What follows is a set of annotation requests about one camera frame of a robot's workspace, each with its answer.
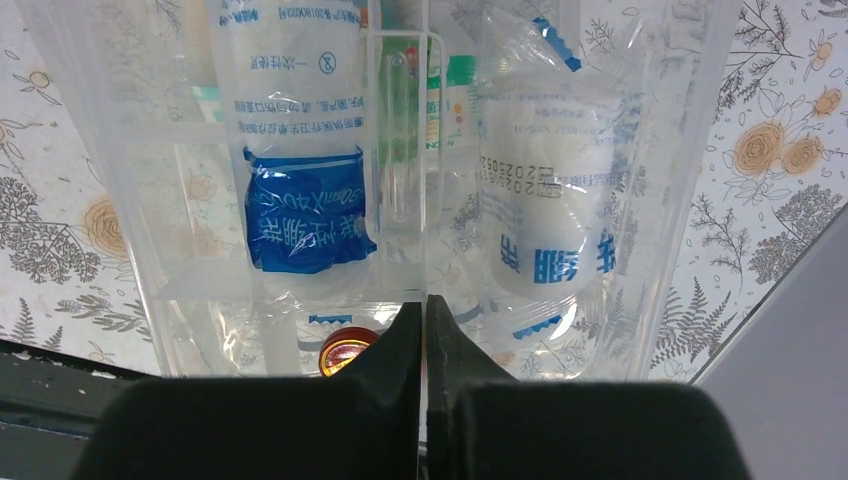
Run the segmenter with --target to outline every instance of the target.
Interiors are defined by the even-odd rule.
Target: red round container
[[[321,347],[321,375],[331,377],[368,348],[379,335],[362,327],[347,327],[332,333]]]

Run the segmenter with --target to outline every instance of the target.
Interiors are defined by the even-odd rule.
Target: table surface
[[[627,15],[629,0],[608,1]],[[845,203],[848,6],[771,3],[743,2],[652,378],[695,376]],[[13,0],[0,12],[0,215],[47,238],[41,254],[19,252],[0,228],[0,338],[157,373],[109,198]],[[784,162],[757,164],[769,148]],[[214,183],[197,187],[214,201]],[[68,252],[96,257],[96,271],[74,270]],[[695,311],[704,321],[687,320]]]

